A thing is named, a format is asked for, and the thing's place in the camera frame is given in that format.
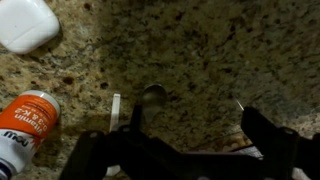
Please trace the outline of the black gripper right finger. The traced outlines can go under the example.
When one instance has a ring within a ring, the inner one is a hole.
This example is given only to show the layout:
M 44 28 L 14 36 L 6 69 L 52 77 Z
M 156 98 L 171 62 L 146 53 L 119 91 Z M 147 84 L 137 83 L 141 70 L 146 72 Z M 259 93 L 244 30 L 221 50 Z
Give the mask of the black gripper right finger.
M 293 170 L 301 169 L 311 180 L 320 180 L 320 139 L 311 139 L 297 131 L 276 126 L 256 108 L 245 107 L 241 129 L 262 153 L 264 179 L 292 180 Z

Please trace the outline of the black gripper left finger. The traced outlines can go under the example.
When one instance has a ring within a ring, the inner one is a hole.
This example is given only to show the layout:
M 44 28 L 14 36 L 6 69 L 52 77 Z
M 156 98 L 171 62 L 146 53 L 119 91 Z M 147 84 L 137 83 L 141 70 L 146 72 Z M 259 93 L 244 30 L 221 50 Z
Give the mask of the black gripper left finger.
M 146 180 L 141 146 L 147 137 L 139 129 L 141 120 L 142 106 L 137 104 L 128 125 L 121 125 L 108 134 L 82 133 L 59 180 L 102 180 L 113 165 L 120 165 L 132 180 Z

